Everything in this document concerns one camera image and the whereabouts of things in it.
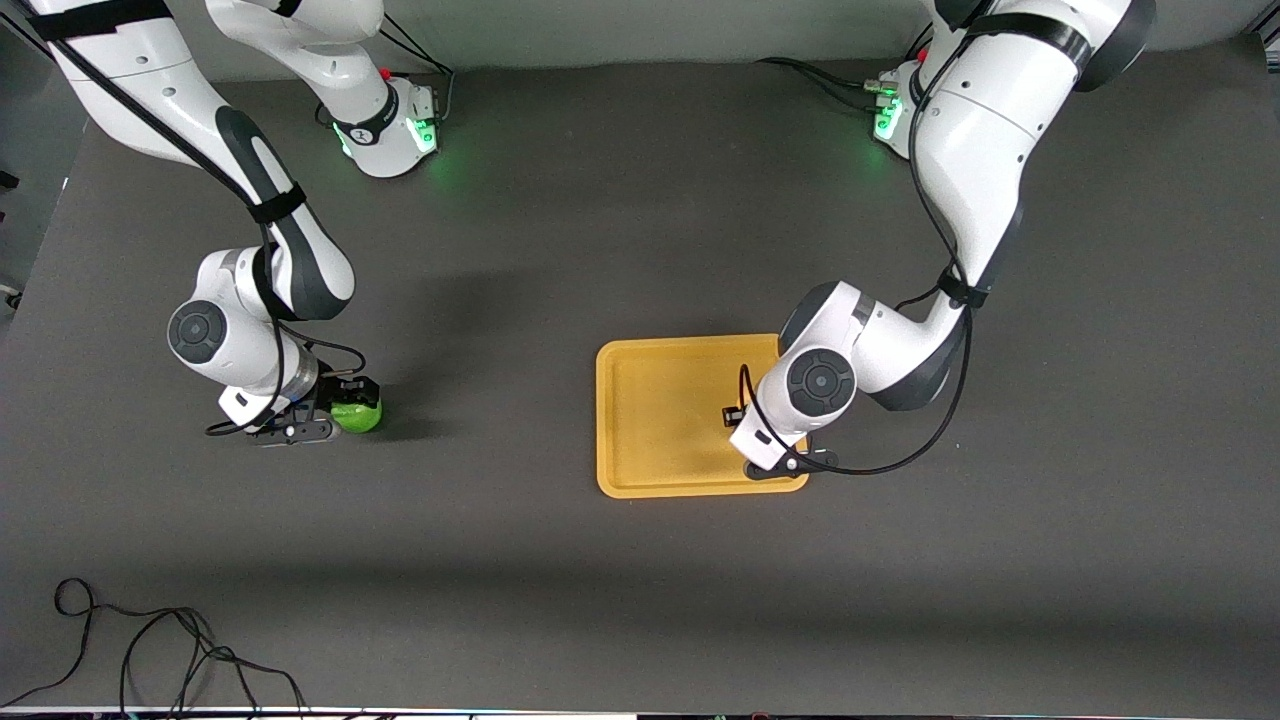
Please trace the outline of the yellow plastic tray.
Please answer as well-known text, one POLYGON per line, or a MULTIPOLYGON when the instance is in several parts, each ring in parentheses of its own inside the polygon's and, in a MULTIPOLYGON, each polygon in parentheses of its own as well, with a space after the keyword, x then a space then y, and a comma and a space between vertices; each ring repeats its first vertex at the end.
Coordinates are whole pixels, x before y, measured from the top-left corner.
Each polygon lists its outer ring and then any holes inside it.
POLYGON ((787 493, 809 477, 753 480, 730 443, 724 409, 740 405, 739 369, 758 377, 776 334, 616 340, 595 360, 596 483, 612 498, 787 493))

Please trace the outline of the green apple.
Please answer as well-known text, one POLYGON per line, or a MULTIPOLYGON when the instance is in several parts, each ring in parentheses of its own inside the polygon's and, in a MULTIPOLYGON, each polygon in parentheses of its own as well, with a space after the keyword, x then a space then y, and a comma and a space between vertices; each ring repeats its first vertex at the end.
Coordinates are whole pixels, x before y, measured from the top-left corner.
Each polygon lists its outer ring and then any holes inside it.
POLYGON ((332 421, 343 432, 365 434, 375 430, 380 425, 383 419, 383 406, 380 400, 374 401, 372 404, 334 402, 328 410, 328 414, 332 418, 332 421))

